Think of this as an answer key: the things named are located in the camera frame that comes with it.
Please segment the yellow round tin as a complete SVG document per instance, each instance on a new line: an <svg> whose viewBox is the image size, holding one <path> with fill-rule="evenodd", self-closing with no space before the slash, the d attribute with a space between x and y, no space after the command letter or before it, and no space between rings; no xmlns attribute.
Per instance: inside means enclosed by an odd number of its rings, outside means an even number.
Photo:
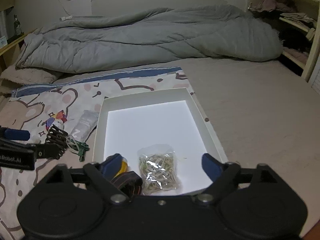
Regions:
<svg viewBox="0 0 320 240"><path fill-rule="evenodd" d="M127 169L128 169L127 159L122 157L121 168L119 170L119 174L127 172Z"/></svg>

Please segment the cartoon bear print cloth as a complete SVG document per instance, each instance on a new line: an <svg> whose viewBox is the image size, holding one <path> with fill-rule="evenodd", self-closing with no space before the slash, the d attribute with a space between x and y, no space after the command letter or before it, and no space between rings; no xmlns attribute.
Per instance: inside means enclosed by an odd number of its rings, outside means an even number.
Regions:
<svg viewBox="0 0 320 240"><path fill-rule="evenodd" d="M71 133L84 111L99 112L105 99L171 88L194 90L180 67L124 69L80 75L73 81L29 85L15 91L1 109L1 126L29 131L31 142L43 143L51 124ZM82 166L66 152L59 160L39 159L33 171L1 168L1 239L21 239L16 209L23 197L56 164Z"/></svg>

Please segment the white shallow box tray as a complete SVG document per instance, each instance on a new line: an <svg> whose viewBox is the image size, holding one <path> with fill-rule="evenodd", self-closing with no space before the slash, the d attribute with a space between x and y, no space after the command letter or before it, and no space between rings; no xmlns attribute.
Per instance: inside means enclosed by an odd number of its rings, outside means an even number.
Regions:
<svg viewBox="0 0 320 240"><path fill-rule="evenodd" d="M139 172L138 155L170 147L174 150L180 188L163 196L201 192L212 181L202 169L209 153L225 163L228 158L211 123L185 88L123 95L103 101L93 147L93 161L121 154Z"/></svg>

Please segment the clear bag of rubber bands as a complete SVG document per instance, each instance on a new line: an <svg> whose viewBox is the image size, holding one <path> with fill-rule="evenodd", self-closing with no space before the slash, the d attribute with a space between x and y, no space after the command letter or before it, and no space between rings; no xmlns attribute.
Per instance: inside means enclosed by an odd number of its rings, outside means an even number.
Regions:
<svg viewBox="0 0 320 240"><path fill-rule="evenodd" d="M181 191L174 149L168 144L155 144L137 152L142 178L142 194L176 195Z"/></svg>

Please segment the grey sachet pouch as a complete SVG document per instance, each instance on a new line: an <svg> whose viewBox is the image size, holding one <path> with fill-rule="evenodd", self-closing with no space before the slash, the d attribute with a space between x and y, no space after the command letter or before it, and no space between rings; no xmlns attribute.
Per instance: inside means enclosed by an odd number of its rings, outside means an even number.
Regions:
<svg viewBox="0 0 320 240"><path fill-rule="evenodd" d="M97 126L98 118L98 112L85 110L70 133L72 139L78 142L86 142L93 129Z"/></svg>

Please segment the beige fuzzy pillow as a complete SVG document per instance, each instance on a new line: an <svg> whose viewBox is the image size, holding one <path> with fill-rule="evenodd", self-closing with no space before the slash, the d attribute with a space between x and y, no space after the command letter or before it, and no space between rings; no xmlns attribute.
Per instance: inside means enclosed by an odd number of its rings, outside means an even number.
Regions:
<svg viewBox="0 0 320 240"><path fill-rule="evenodd" d="M1 73L1 79L20 85L53 83L60 76L60 72L42 68L17 68L14 64Z"/></svg>

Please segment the dark glass bottle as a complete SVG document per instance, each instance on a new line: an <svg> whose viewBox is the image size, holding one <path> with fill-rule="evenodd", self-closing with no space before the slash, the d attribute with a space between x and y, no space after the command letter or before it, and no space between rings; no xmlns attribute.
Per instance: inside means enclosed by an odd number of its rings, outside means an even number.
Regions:
<svg viewBox="0 0 320 240"><path fill-rule="evenodd" d="M17 15L14 15L14 30L15 30L15 35L20 36L23 34L21 23L17 18Z"/></svg>

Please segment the grey quilted duvet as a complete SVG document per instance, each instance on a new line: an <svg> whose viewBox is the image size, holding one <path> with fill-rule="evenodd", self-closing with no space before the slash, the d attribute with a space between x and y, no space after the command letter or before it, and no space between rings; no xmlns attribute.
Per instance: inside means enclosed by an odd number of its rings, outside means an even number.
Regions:
<svg viewBox="0 0 320 240"><path fill-rule="evenodd" d="M232 5L156 8L117 17L73 17L25 37L17 68L80 74L187 58L278 58L269 24Z"/></svg>

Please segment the pile of clothes on shelf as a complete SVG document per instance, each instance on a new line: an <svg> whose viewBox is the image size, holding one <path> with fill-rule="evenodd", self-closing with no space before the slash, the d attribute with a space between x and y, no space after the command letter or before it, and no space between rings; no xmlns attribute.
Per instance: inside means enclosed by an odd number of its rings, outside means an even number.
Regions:
<svg viewBox="0 0 320 240"><path fill-rule="evenodd" d="M306 32L306 38L309 41L315 35L317 21L314 18L277 0L263 0L256 5L250 3L248 11L255 18L261 19L275 29L280 28L280 23L284 22Z"/></svg>

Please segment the wooden wall shelf unit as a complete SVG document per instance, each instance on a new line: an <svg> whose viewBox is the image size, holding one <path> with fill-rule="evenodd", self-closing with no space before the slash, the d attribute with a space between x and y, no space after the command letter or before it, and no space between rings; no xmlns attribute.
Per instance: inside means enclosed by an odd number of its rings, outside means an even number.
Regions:
<svg viewBox="0 0 320 240"><path fill-rule="evenodd" d="M278 32L281 63L309 81L319 56L319 0L247 0L247 5Z"/></svg>

